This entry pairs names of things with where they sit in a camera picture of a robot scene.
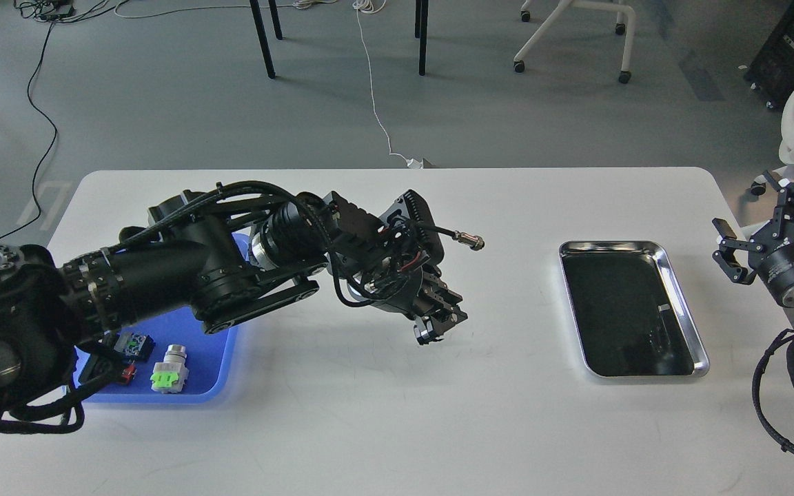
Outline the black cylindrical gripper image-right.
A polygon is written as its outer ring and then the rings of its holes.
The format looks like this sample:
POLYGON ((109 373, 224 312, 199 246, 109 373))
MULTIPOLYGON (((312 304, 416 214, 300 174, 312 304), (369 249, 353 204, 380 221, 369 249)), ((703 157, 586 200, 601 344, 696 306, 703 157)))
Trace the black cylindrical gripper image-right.
POLYGON ((775 172, 765 172, 763 177, 777 192, 777 201, 762 236, 786 242, 765 252, 765 245, 738 239, 727 220, 713 218, 719 241, 712 258, 737 285, 751 285, 758 274, 776 304, 790 309, 794 308, 794 180, 782 178, 775 172), (738 262, 738 250, 750 252, 749 267, 738 262))

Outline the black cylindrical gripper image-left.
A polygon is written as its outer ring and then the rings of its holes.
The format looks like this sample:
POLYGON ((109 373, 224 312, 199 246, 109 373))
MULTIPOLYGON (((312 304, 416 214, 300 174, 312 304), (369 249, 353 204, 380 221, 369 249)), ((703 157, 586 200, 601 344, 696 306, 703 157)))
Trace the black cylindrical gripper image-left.
POLYGON ((469 233, 438 226, 421 194, 408 189, 372 216, 337 194, 328 196, 328 254, 350 304, 399 313, 414 323, 419 345, 440 342, 467 320, 462 296, 443 280, 442 238, 469 245, 469 233))

